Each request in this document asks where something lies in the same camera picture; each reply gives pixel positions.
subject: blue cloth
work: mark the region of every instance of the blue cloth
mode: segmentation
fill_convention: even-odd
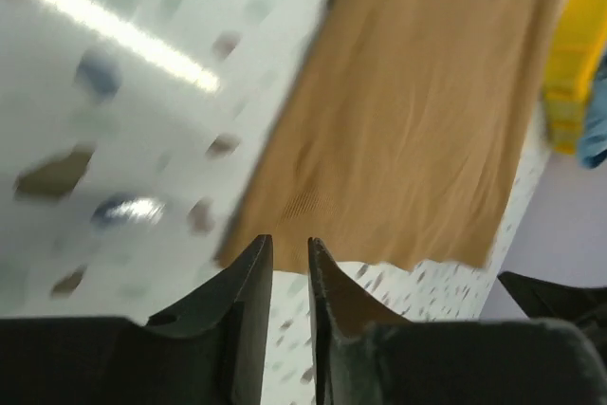
[[[607,55],[602,58],[595,75],[577,156],[579,164],[589,169],[596,168],[607,158]]]

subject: brown towel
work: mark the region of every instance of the brown towel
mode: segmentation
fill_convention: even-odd
[[[247,191],[257,234],[307,271],[338,261],[482,267],[538,99],[560,0],[336,0]]]

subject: yellow object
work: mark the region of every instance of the yellow object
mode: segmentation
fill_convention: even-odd
[[[543,98],[555,150],[573,154],[607,43],[607,0],[569,0],[554,34]]]

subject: brown cloth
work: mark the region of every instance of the brown cloth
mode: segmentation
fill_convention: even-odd
[[[482,267],[561,0],[336,0],[256,170],[227,266],[260,233],[338,261]]]

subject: terrazzo surface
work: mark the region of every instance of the terrazzo surface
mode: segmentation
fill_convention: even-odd
[[[146,322],[216,274],[326,2],[0,0],[0,314]],[[410,320],[478,316],[547,161],[542,125],[486,269],[343,269]],[[273,280],[262,403],[314,403],[307,280]]]

